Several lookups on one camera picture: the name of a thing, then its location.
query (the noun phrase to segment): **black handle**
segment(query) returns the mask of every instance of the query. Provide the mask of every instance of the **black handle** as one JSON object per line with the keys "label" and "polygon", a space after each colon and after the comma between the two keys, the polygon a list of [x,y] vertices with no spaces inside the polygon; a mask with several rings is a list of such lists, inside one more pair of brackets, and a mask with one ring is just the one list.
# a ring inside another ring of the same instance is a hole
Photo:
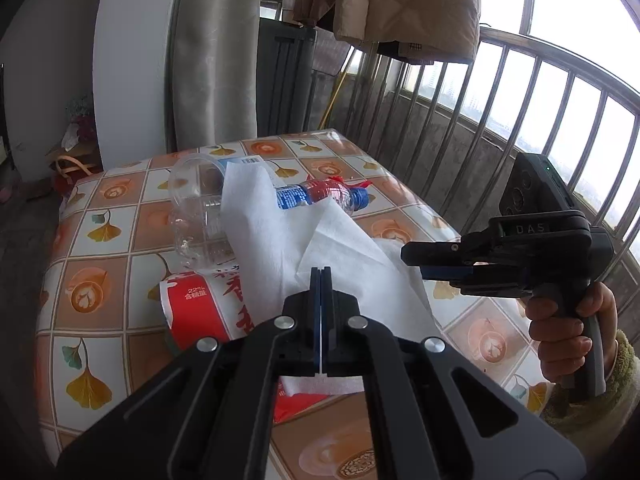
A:
{"label": "black handle", "polygon": [[574,374],[562,377],[561,386],[569,390],[569,402],[583,402],[603,394],[607,389],[598,318],[580,317],[575,312],[589,284],[589,280],[569,280],[562,283],[543,283],[533,290],[534,296],[549,298],[558,304],[556,316],[580,319],[584,324],[582,335],[593,341],[591,350],[584,357],[584,365]]}

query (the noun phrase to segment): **red and white package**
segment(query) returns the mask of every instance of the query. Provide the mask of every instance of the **red and white package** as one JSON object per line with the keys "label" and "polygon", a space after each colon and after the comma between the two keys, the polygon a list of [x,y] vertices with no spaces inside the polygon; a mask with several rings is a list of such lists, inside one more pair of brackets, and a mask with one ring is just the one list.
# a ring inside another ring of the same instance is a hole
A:
{"label": "red and white package", "polygon": [[[180,350],[198,339],[213,336],[219,342],[244,337],[254,328],[240,285],[238,266],[210,274],[192,270],[174,274],[160,282],[160,300],[169,330]],[[273,421],[283,422],[306,410],[326,395],[288,396],[278,382],[278,399]]]}

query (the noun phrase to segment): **silver bolt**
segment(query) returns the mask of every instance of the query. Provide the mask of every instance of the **silver bolt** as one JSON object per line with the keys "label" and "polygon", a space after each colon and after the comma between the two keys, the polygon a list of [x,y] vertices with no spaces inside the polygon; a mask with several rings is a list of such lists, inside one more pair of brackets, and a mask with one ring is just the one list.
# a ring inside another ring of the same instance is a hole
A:
{"label": "silver bolt", "polygon": [[201,352],[213,352],[218,348],[218,342],[213,337],[203,337],[202,339],[198,339],[196,348]]}
{"label": "silver bolt", "polygon": [[347,324],[351,327],[351,328],[355,328],[356,330],[362,330],[363,328],[366,328],[367,325],[369,324],[369,321],[367,321],[366,317],[362,317],[362,316],[351,316],[349,318],[349,320],[347,321]]}
{"label": "silver bolt", "polygon": [[273,324],[277,326],[280,330],[287,330],[289,328],[293,328],[296,324],[296,320],[289,316],[278,316]]}
{"label": "silver bolt", "polygon": [[424,348],[427,352],[438,354],[445,349],[445,344],[439,337],[430,337],[424,340]]}

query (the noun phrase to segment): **sleeve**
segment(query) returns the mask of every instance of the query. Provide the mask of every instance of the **sleeve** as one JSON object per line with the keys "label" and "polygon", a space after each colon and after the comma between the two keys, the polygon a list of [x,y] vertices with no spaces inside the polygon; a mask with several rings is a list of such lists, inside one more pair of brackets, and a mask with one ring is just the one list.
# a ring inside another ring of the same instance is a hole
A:
{"label": "sleeve", "polygon": [[570,404],[566,391],[555,387],[543,420],[561,433],[595,463],[618,436],[640,398],[640,362],[625,334],[618,330],[618,354],[603,395]]}

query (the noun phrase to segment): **camera lens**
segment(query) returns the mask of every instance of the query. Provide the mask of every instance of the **camera lens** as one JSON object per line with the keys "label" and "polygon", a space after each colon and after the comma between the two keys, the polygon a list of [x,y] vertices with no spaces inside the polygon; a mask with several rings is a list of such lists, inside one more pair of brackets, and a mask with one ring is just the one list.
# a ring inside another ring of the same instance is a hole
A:
{"label": "camera lens", "polygon": [[522,187],[524,189],[529,189],[531,187],[531,175],[529,174],[529,171],[523,171],[522,172]]}
{"label": "camera lens", "polygon": [[513,200],[513,206],[516,208],[516,211],[522,211],[522,207],[524,206],[524,196],[517,187],[511,190],[511,199]]}

